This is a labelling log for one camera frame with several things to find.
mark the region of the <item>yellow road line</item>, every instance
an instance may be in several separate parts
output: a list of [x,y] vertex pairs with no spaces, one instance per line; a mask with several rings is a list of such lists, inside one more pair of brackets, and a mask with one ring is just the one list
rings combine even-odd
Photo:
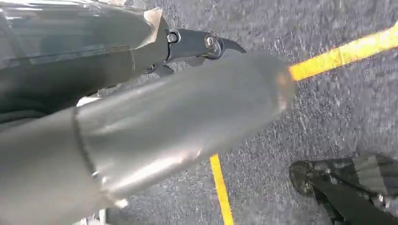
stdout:
[[218,201],[220,202],[222,219],[225,225],[232,225],[234,221],[232,219],[230,202],[228,201],[227,188],[222,177],[220,159],[217,154],[210,158],[210,165],[213,170],[215,189],[217,190]]
[[[295,81],[300,81],[394,47],[398,47],[398,23],[388,30],[354,40],[329,52],[293,65],[290,67],[290,73]],[[232,212],[218,155],[210,158],[210,164],[213,170],[215,188],[224,224],[232,225]]]
[[398,24],[290,67],[295,81],[398,47]]

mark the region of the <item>asphalt road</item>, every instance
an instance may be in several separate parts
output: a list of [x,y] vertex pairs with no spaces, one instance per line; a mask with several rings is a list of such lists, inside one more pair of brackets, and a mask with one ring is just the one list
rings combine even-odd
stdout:
[[[248,51],[290,64],[391,27],[397,0],[150,0],[170,26],[213,30]],[[148,76],[117,87],[133,88]],[[300,159],[398,156],[398,50],[297,83],[292,110],[241,147],[220,154],[236,224],[329,224],[299,196],[288,167]],[[112,209],[111,224],[223,224],[210,163],[203,162]]]

